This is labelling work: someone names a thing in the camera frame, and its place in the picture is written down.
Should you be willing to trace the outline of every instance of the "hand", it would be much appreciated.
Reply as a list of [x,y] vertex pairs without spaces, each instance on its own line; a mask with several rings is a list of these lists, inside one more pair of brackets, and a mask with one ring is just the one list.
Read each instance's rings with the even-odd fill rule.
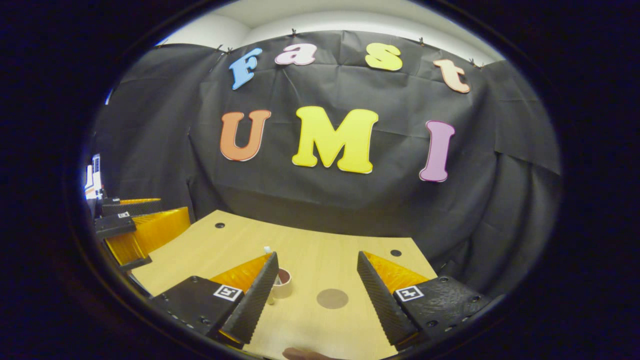
[[302,351],[292,347],[286,348],[282,352],[282,356],[289,360],[340,360],[324,356],[314,351]]

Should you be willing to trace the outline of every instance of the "orange letter u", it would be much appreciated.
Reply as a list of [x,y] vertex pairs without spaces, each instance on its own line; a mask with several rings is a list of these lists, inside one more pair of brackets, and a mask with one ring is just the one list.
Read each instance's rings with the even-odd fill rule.
[[238,123],[244,113],[233,112],[222,115],[222,135],[220,136],[220,151],[229,160],[247,161],[252,159],[260,150],[262,129],[264,122],[271,116],[268,110],[255,110],[249,113],[252,120],[249,143],[245,147],[236,146],[236,131]]

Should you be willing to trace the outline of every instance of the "white wall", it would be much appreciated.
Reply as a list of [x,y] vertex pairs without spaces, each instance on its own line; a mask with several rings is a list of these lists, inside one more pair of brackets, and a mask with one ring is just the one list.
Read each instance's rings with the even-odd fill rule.
[[207,13],[186,24],[159,44],[196,44],[227,50],[237,48],[251,29],[228,17]]
[[291,28],[297,33],[353,30],[395,35],[416,41],[422,37],[425,44],[449,51],[464,59],[473,58],[478,64],[489,64],[502,58],[498,53],[486,53],[435,28],[406,19],[367,12],[316,12],[276,20],[249,31],[242,45],[291,34]]
[[298,33],[351,30],[395,35],[416,41],[422,37],[425,44],[444,49],[464,59],[473,58],[478,64],[489,64],[503,59],[497,51],[473,34],[434,13],[429,13],[431,18],[438,19],[430,22],[433,26],[379,13],[330,11],[278,18],[253,29],[237,20],[238,16],[233,19],[218,13],[219,11],[213,11],[203,15],[159,44],[197,44],[213,48],[222,44],[221,49],[227,50],[228,47],[237,49],[260,40],[291,34],[291,28],[296,29]]
[[[215,9],[214,13],[238,20],[252,29],[278,22],[284,18],[312,13],[374,13],[396,18],[396,21],[392,22],[393,27],[410,28],[415,27],[416,24],[418,26],[422,25],[461,40],[494,60],[502,60],[504,58],[473,32],[440,15],[438,13],[439,7],[436,2],[426,4],[417,3],[414,0],[239,0]],[[423,30],[412,31],[410,38],[414,38],[416,32],[422,33]],[[417,38],[425,36],[427,34],[419,35]]]

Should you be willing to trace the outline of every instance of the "tape roll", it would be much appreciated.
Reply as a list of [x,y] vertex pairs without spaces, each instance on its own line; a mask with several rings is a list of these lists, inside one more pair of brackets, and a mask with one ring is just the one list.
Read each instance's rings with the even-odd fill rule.
[[274,284],[273,289],[271,290],[271,294],[276,299],[284,299],[291,295],[291,291],[293,290],[293,286],[291,284],[291,274],[287,270],[280,268],[280,270],[278,271],[278,277],[280,278],[282,284]]

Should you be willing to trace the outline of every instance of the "brown circle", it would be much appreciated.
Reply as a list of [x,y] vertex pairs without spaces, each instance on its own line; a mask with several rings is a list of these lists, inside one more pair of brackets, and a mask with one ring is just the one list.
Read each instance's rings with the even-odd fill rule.
[[338,289],[325,289],[318,293],[316,301],[327,309],[340,309],[349,302],[347,294]]

